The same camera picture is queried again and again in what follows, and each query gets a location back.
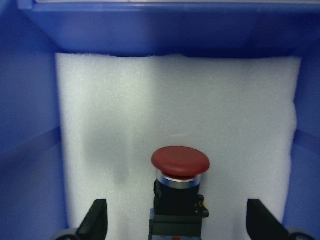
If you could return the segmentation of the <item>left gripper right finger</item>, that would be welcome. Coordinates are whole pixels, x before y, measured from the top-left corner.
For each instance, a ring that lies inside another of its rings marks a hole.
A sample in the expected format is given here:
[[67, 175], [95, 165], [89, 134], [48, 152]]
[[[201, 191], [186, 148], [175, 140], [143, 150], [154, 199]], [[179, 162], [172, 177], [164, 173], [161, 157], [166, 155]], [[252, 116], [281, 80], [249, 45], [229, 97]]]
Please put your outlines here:
[[261, 200], [249, 198], [246, 207], [246, 231], [251, 240], [313, 240], [299, 229], [285, 228]]

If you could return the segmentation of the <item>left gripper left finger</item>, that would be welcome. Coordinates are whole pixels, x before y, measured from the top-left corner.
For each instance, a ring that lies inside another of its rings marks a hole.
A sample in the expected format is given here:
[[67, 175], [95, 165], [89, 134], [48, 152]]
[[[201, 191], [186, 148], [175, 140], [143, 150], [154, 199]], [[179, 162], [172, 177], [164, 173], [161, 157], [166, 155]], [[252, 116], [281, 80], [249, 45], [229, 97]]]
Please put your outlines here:
[[78, 228], [59, 231], [52, 240], [105, 240], [108, 233], [106, 199], [96, 199]]

